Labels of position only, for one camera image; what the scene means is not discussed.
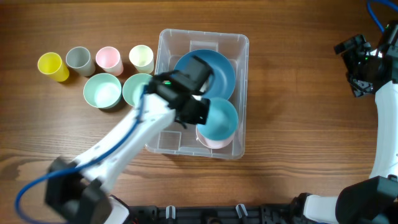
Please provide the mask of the light blue small bowl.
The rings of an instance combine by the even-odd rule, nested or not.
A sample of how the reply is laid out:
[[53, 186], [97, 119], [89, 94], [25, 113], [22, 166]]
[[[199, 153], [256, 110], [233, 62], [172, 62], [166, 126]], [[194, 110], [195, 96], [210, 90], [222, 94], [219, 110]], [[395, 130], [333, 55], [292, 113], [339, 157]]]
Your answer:
[[224, 98], [211, 98], [206, 124], [198, 124], [199, 133], [214, 141], [229, 138], [238, 128], [239, 116], [234, 105]]

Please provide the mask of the dark blue bowl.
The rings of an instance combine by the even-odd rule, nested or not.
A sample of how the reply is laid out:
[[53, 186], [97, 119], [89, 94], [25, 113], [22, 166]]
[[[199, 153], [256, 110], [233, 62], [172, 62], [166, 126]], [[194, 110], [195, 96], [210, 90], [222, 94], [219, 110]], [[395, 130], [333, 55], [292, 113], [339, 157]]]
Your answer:
[[193, 56], [204, 60], [214, 72], [209, 78], [211, 86], [203, 95], [204, 98], [220, 97], [228, 100], [233, 94], [236, 84], [236, 74], [229, 60], [222, 54], [210, 50], [199, 49], [185, 54], [176, 64], [174, 69], [184, 70], [187, 63]]

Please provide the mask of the pink small bowl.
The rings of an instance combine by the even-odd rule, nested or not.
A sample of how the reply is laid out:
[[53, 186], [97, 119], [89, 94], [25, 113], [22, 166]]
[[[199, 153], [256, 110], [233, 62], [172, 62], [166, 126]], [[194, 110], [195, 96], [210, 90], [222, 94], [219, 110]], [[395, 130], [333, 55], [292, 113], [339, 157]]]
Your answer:
[[207, 148], [210, 149], [221, 149], [223, 147], [226, 147], [227, 145], [229, 145], [233, 139], [234, 139], [234, 135], [235, 133], [233, 133], [229, 138], [224, 139], [224, 140], [211, 140], [208, 139], [206, 137], [204, 137], [198, 130], [198, 128], [196, 128], [196, 134], [197, 134], [197, 139]]

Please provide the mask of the green small bowl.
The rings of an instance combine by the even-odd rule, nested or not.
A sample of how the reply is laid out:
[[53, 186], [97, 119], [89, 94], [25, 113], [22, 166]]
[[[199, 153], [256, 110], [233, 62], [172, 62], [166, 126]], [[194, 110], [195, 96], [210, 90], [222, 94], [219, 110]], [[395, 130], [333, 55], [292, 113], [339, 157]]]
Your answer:
[[83, 88], [85, 101], [98, 109], [115, 107], [122, 97], [122, 84], [112, 74], [99, 73], [93, 75]]
[[127, 104], [137, 106], [143, 87], [149, 83], [152, 75], [138, 73], [128, 78], [123, 85], [123, 98]]

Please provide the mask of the pink plastic cup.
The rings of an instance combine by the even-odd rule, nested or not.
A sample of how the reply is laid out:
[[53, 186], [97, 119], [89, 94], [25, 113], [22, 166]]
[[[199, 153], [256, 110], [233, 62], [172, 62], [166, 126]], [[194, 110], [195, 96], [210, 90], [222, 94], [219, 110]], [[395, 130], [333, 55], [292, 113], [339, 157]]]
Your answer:
[[119, 76], [124, 71], [121, 54], [114, 47], [103, 47], [96, 53], [96, 63], [106, 72]]

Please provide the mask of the grey plastic cup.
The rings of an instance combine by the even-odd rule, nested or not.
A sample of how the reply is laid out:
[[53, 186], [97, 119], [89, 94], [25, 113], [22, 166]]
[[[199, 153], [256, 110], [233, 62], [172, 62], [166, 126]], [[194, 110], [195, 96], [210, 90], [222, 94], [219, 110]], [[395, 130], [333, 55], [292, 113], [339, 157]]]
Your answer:
[[67, 65], [83, 77], [94, 74], [96, 67], [90, 51], [85, 47], [74, 47], [66, 55]]

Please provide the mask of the yellow plastic cup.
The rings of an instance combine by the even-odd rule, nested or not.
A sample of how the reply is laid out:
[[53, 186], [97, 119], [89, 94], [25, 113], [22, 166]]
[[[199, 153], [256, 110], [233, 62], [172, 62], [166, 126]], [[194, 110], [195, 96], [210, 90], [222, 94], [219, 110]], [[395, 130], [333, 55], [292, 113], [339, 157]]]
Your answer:
[[37, 67], [41, 73], [56, 82], [64, 82], [70, 74], [61, 56], [55, 52], [43, 54], [37, 62]]

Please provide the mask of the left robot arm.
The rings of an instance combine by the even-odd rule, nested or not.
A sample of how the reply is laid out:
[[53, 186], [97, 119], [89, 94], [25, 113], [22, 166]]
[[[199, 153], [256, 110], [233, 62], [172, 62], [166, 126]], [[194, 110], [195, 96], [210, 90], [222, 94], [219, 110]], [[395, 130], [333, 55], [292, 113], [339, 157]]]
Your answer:
[[71, 162], [49, 167], [45, 203], [68, 223], [132, 223], [129, 207], [111, 196], [118, 176], [154, 136], [172, 123], [205, 124], [202, 87], [213, 69], [194, 56], [184, 70], [153, 76], [135, 106], [100, 142]]

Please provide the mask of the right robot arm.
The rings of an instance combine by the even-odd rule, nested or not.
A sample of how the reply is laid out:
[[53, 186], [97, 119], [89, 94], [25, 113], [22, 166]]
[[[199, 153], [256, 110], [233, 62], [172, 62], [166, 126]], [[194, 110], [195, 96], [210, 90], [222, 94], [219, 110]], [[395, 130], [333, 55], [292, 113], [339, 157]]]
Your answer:
[[377, 129], [369, 177], [337, 196], [301, 194], [291, 205], [294, 223], [397, 223], [397, 21], [388, 22], [376, 47], [363, 35], [335, 46], [357, 98], [372, 95]]

